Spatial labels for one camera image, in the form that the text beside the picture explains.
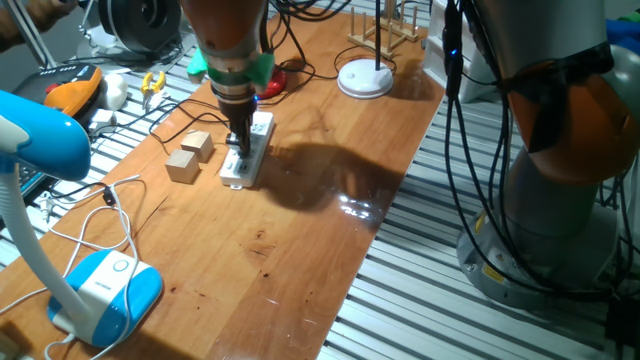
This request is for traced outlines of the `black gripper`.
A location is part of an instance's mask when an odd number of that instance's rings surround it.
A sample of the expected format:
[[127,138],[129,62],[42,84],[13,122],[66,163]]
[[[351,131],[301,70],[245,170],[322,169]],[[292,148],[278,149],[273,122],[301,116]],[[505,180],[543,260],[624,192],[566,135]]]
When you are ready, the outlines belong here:
[[251,149],[252,116],[257,109],[257,98],[251,95],[242,99],[228,99],[220,97],[218,105],[222,114],[230,124],[228,144],[240,146],[243,155]]

